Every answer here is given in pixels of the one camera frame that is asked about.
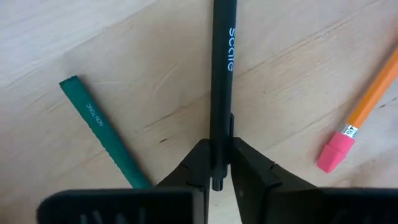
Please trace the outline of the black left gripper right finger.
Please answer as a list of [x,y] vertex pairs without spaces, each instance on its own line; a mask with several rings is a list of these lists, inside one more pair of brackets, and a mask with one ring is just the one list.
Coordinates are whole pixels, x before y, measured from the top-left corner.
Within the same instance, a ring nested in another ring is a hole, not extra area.
[[317,187],[234,138],[242,224],[398,224],[398,189]]

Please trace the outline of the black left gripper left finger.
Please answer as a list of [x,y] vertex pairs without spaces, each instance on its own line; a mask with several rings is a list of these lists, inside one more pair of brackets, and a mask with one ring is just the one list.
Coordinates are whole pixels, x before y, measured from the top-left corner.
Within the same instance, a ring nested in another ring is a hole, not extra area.
[[38,224],[208,224],[210,142],[151,189],[75,189],[47,197]]

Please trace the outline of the black pen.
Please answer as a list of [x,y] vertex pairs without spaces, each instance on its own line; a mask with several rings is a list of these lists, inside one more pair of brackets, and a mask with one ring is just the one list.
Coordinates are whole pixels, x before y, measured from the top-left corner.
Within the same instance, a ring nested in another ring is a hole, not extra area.
[[213,0],[210,146],[211,187],[214,191],[223,189],[233,138],[231,100],[236,44],[237,1]]

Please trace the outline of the orange pencil pink cap eraser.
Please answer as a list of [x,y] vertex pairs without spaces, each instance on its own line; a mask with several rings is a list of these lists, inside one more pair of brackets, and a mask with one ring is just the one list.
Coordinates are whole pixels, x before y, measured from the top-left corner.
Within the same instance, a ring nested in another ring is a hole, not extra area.
[[398,46],[392,51],[377,77],[348,116],[344,125],[324,145],[317,167],[330,173],[341,163],[355,143],[355,137],[371,111],[398,76]]

